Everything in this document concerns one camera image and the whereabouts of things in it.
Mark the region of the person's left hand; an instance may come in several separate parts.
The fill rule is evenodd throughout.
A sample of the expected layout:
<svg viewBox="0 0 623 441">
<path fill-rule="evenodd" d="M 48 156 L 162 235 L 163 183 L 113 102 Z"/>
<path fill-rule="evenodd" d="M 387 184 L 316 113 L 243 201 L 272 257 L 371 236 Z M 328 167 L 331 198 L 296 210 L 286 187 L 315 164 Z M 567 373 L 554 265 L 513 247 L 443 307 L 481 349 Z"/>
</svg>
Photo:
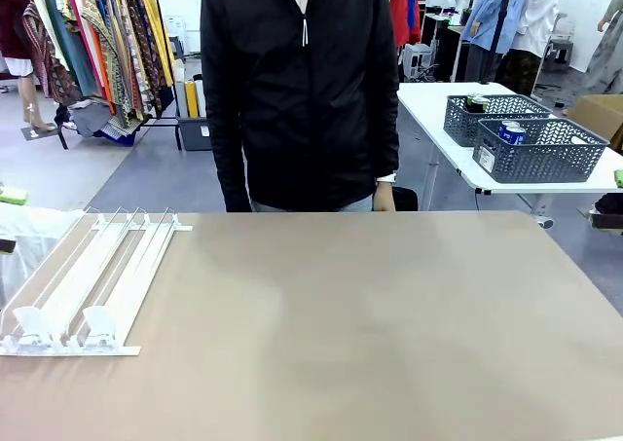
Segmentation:
<svg viewBox="0 0 623 441">
<path fill-rule="evenodd" d="M 389 182 L 379 182 L 373 196 L 373 209 L 376 212 L 395 212 L 393 185 Z"/>
</svg>

